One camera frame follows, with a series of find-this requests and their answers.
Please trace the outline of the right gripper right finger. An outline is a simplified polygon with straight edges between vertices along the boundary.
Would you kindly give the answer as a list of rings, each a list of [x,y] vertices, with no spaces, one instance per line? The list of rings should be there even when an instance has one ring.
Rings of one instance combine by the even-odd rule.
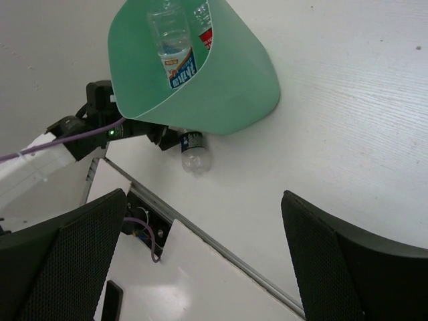
[[[427,250],[285,191],[284,230],[307,320],[426,320]]]

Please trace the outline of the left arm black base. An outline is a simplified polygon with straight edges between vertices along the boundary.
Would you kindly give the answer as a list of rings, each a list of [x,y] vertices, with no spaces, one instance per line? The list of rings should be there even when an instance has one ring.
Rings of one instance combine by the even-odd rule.
[[[136,237],[150,250],[155,263],[160,261],[172,222],[130,191],[127,196],[126,214],[121,232]]]

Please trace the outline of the blue white label clear bottle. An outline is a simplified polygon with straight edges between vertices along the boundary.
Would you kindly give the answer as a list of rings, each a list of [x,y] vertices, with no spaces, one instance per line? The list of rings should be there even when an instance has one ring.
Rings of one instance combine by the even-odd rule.
[[[176,90],[197,73],[197,64],[192,47],[176,53],[158,54],[169,86]]]

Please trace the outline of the Pepsi label plastic bottle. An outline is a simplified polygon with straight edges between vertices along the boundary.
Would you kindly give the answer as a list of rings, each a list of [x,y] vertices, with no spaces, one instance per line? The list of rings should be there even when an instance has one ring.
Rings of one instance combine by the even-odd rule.
[[[185,131],[179,141],[181,162],[186,172],[201,175],[211,169],[212,156],[202,132]]]

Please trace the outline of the red label plastic bottle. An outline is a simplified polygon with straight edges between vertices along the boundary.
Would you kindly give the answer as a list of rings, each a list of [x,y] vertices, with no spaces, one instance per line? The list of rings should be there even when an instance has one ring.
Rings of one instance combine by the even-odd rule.
[[[200,2],[193,10],[192,23],[203,45],[210,50],[213,40],[211,14],[208,2]]]

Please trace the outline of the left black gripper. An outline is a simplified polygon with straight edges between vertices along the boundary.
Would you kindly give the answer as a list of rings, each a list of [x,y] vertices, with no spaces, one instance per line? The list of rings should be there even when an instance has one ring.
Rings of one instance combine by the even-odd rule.
[[[108,142],[147,136],[161,150],[168,150],[179,144],[179,133],[165,125],[130,119],[120,125],[113,125],[122,118],[122,115],[118,110],[110,80],[87,84],[86,99],[87,102],[79,109],[76,116],[83,120],[91,130],[107,126],[105,137]]]

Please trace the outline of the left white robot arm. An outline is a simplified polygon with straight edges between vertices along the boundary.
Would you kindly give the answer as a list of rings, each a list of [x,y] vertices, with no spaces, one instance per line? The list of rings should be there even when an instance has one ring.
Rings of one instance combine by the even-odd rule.
[[[110,142],[147,136],[162,151],[179,143],[178,132],[168,126],[123,118],[109,80],[90,82],[86,99],[75,115],[49,126],[27,148],[1,157],[1,207]]]

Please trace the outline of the clear plastic bottle white cap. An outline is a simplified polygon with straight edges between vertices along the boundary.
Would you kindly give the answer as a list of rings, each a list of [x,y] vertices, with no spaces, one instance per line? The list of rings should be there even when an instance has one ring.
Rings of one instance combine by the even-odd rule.
[[[153,1],[146,16],[160,57],[190,49],[189,25],[181,1]]]

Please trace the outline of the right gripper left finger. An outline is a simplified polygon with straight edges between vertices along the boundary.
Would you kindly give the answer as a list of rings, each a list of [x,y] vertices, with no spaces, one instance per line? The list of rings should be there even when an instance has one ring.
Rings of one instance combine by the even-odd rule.
[[[122,229],[116,189],[1,236],[2,320],[92,320]]]

